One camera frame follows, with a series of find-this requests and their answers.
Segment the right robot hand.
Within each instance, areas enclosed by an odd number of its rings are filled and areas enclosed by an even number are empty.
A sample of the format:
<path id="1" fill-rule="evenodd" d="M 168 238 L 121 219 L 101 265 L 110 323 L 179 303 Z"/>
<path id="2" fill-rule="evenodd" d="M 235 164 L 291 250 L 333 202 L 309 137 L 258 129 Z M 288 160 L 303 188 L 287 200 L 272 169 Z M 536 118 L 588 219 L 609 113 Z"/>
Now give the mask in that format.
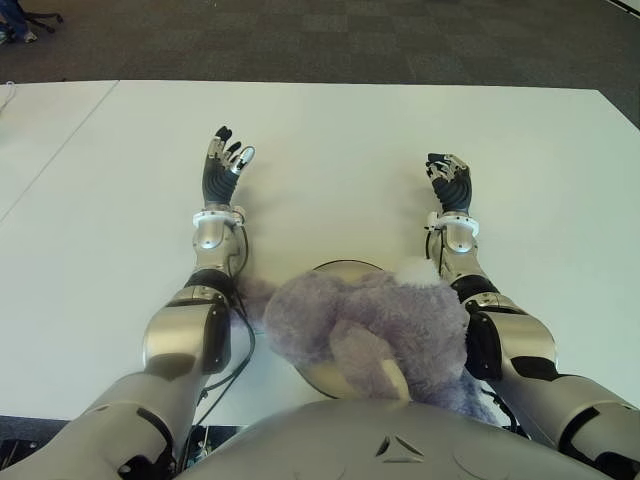
<path id="1" fill-rule="evenodd" d="M 453 154 L 429 153 L 425 167 L 442 210 L 468 214 L 472 200 L 469 166 Z"/>

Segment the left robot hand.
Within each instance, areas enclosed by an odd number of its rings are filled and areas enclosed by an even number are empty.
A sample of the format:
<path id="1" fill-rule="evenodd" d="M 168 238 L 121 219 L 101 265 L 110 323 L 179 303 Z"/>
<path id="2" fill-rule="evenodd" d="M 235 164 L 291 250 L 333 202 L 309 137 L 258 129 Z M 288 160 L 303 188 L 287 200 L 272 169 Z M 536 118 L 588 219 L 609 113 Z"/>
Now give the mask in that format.
<path id="1" fill-rule="evenodd" d="M 201 182 L 206 207 L 231 204 L 238 179 L 255 156 L 253 146 L 227 145 L 232 135 L 230 128 L 220 127 L 207 148 Z"/>

